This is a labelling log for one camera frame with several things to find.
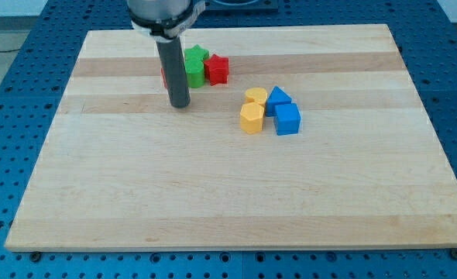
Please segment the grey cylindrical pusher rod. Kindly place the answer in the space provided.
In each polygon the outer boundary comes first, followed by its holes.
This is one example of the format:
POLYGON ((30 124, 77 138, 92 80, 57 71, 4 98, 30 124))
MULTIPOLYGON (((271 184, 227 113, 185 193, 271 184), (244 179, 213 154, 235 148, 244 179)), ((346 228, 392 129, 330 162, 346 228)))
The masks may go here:
POLYGON ((157 43, 156 46, 167 84, 170 104, 177 109, 189 106, 191 98, 180 38, 176 37, 168 43, 157 43))

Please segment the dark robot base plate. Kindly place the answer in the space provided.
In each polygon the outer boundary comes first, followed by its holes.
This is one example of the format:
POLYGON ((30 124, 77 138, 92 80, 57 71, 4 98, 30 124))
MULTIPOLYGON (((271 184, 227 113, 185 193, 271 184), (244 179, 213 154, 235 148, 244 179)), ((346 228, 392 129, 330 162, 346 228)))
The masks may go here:
POLYGON ((278 0, 206 0, 206 10, 209 12, 217 11, 252 11, 269 10, 277 11, 279 8, 278 0))

